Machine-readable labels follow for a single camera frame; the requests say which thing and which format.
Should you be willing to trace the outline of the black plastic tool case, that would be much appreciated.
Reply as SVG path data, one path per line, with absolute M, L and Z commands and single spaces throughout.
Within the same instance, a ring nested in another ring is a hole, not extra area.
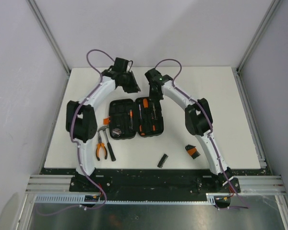
M 143 99 L 148 100 L 149 118 L 146 119 L 143 112 Z M 155 103 L 156 117 L 154 119 L 154 112 L 152 102 Z M 133 112 L 133 130 L 130 129 L 130 115 L 129 111 L 132 109 Z M 139 126 L 141 124 L 145 127 L 145 137 L 159 136 L 164 132 L 164 119 L 162 116 L 162 107 L 160 101 L 151 100 L 149 97 L 140 97 L 135 100 L 132 99 L 120 99 L 114 100 L 109 104 L 108 117 L 103 121 L 104 125 L 108 125 L 110 136 L 113 139 L 131 139 L 140 135 Z M 112 130 L 119 128 L 122 130 L 120 137 L 112 136 Z

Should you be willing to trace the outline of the orange handled pliers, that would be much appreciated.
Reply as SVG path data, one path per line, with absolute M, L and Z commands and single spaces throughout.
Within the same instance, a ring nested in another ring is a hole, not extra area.
M 100 135 L 100 133 L 98 132 L 97 135 L 97 146 L 96 146 L 96 159 L 98 161 L 100 161 L 100 151 L 103 150 L 104 151 L 104 155 L 105 155 L 105 160 L 108 158 L 108 151 L 105 147 L 105 144 L 102 142 L 102 137 Z

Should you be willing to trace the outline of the claw hammer black handle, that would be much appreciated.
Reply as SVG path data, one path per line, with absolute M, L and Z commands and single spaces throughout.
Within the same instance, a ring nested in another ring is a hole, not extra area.
M 108 150 L 109 150 L 110 158 L 111 158 L 112 161 L 116 161 L 116 157 L 114 155 L 112 146 L 111 146 L 111 144 L 109 142 L 109 139 L 108 139 L 108 135 L 107 135 L 107 131 L 106 131 L 107 128 L 108 128 L 108 125 L 103 125 L 102 127 L 99 128 L 98 131 L 103 131 L 104 132 L 104 136 L 106 138 L 106 143 L 107 143 L 107 147 L 108 147 Z

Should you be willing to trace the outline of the orange handled screwdriver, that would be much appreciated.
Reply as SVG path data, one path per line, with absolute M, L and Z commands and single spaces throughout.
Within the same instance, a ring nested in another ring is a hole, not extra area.
M 143 99 L 143 115 L 145 115 L 146 119 L 149 118 L 149 109 L 148 109 L 148 100 L 146 98 Z

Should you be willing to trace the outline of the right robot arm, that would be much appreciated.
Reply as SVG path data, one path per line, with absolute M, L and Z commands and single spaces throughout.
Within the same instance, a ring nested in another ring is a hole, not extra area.
M 149 82 L 151 99 L 162 100 L 165 95 L 184 110 L 185 126 L 201 144 L 209 170 L 215 177 L 212 179 L 212 188 L 217 192 L 224 192 L 230 187 L 234 193 L 237 193 L 237 189 L 232 183 L 234 179 L 232 170 L 225 162 L 215 141 L 213 119 L 208 101 L 205 98 L 193 99 L 175 84 L 174 78 L 162 75 L 155 68 L 147 71 L 145 76 Z

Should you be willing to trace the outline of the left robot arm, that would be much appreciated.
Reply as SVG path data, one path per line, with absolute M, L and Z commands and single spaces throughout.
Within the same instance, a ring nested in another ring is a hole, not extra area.
M 102 71 L 91 92 L 79 101 L 69 101 L 66 110 L 66 130 L 77 145 L 77 172 L 83 177 L 80 187 L 92 191 L 96 179 L 90 176 L 95 170 L 92 140 L 97 132 L 96 111 L 105 98 L 121 87 L 126 93 L 138 93 L 140 88 L 131 68 L 132 60 L 115 58 L 114 64 Z

